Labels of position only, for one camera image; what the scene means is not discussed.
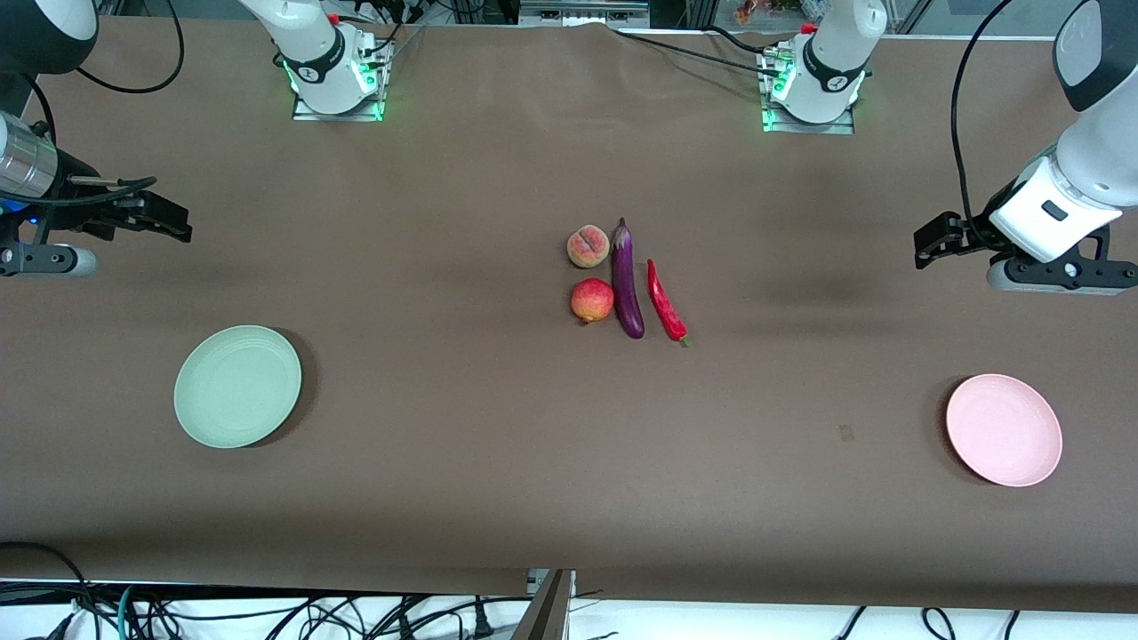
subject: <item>eggplant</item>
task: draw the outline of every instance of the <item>eggplant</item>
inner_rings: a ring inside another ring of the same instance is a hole
[[[612,231],[612,290],[616,294],[617,319],[630,338],[644,337],[644,317],[636,300],[636,279],[633,274],[633,235],[620,219]]]

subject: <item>brown table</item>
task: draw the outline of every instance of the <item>brown table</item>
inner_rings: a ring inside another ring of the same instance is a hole
[[[170,31],[108,19],[86,66],[158,80]],[[430,28],[372,125],[291,122],[256,23],[185,36],[156,95],[43,81],[60,146],[159,177],[195,238],[76,237],[96,278],[2,282],[2,538],[100,579],[517,592],[571,566],[621,598],[1138,610],[1138,295],[913,268],[913,230],[958,207],[962,42],[883,41],[857,134],[803,137],[761,131],[745,72],[599,26]],[[1049,43],[976,54],[979,204],[1072,114]],[[640,342],[569,315],[608,269],[566,237],[621,215],[694,348],[643,294]],[[305,392],[269,443],[211,450],[174,378],[239,323],[295,340]],[[1059,415],[1041,485],[987,484],[943,442],[946,394],[987,371]],[[19,560],[0,573],[59,575]]]

